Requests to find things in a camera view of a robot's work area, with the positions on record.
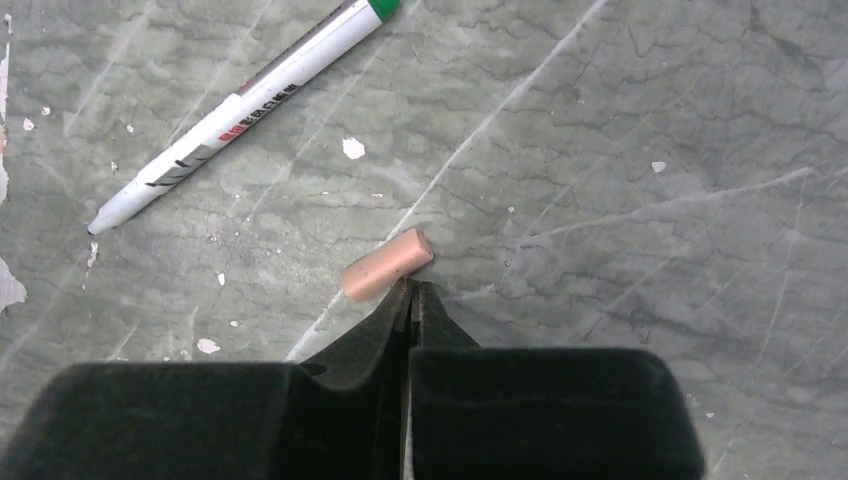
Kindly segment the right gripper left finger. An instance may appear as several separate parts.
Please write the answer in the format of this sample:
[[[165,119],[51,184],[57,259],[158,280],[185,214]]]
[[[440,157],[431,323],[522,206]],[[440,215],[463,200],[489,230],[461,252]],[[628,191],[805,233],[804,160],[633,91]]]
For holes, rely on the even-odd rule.
[[[399,479],[414,284],[299,363],[70,366],[32,403],[5,479]]]

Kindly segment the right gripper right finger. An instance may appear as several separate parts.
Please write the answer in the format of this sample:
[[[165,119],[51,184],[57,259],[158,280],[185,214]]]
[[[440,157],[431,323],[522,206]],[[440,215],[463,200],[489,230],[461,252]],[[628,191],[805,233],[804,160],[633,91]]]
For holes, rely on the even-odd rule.
[[[631,348],[484,348],[435,287],[412,301],[412,470],[418,479],[700,479],[679,384]]]

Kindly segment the white pen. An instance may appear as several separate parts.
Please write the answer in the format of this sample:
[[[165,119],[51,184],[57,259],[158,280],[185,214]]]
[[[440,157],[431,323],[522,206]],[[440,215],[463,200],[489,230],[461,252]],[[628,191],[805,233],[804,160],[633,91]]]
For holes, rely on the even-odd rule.
[[[98,235],[126,222],[182,182],[377,30],[399,5],[398,0],[341,3],[150,160],[98,210],[87,232]]]

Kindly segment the orange pen cap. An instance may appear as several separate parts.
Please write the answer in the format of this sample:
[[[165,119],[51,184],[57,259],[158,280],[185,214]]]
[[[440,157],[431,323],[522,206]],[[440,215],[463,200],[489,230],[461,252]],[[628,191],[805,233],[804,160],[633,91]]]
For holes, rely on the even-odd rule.
[[[411,228],[351,264],[342,275],[343,292],[357,302],[369,300],[433,258],[424,234]]]

